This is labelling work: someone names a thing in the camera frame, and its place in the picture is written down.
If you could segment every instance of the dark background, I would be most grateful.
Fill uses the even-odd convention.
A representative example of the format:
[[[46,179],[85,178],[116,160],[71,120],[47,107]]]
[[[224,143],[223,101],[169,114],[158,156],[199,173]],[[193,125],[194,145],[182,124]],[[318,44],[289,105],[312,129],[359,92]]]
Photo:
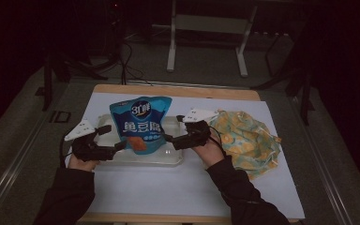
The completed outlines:
[[[135,6],[145,2],[128,1],[134,15],[129,22],[141,29],[145,26],[140,23],[150,23],[143,20],[148,13]],[[153,21],[169,21],[169,2],[155,0],[147,5]],[[0,1],[0,116],[26,80],[43,66],[46,30],[42,25],[46,24],[47,13],[54,12],[51,19],[58,25],[53,33],[48,33],[50,37],[56,37],[59,42],[65,36],[78,37],[72,39],[72,46],[65,41],[61,44],[68,48],[69,54],[84,57],[86,37],[77,36],[80,27],[70,16],[74,13],[71,4],[71,1]],[[322,31],[328,38],[314,71],[313,85],[319,89],[360,170],[360,1],[335,5]]]

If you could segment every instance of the yellow patterned cloth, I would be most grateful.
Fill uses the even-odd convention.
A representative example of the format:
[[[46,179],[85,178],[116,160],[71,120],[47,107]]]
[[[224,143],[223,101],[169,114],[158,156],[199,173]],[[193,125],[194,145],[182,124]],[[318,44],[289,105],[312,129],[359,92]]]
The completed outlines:
[[[254,179],[276,168],[280,138],[270,134],[267,126],[246,112],[221,111],[210,122],[221,136],[223,149],[232,156],[232,165]]]

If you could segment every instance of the plastic pouch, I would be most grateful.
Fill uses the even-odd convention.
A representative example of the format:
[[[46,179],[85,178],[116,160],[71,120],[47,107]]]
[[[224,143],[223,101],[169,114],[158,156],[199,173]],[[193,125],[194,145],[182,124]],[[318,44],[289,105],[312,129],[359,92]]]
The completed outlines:
[[[161,122],[171,103],[170,97],[138,97],[110,105],[119,137],[127,140],[127,148],[137,155],[147,155],[166,143]]]

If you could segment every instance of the clear plastic tray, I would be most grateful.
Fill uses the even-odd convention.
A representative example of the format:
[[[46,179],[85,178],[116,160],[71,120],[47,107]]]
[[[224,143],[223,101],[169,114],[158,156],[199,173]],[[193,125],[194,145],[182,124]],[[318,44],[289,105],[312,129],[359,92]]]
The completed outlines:
[[[111,125],[112,131],[101,136],[97,136],[97,144],[99,146],[113,146],[119,143],[119,135],[116,125],[110,114],[101,115],[98,118],[98,127]],[[163,129],[167,134],[174,137],[180,136],[180,123],[176,117],[166,116],[162,120]],[[174,167],[183,161],[183,150],[175,150],[170,142],[159,147],[159,149],[148,155],[136,155],[131,149],[124,149],[115,154],[112,160],[101,161],[100,165],[140,165],[140,166],[170,166]]]

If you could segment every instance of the black jacket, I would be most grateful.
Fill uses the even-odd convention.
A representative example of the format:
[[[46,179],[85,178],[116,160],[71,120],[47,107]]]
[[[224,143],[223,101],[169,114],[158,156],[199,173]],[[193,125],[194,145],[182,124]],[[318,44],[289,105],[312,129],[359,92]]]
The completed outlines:
[[[273,204],[261,198],[259,190],[249,182],[246,172],[233,168],[230,157],[207,171],[231,208],[233,225],[290,224]],[[73,225],[87,211],[94,198],[92,172],[58,169],[34,224]]]

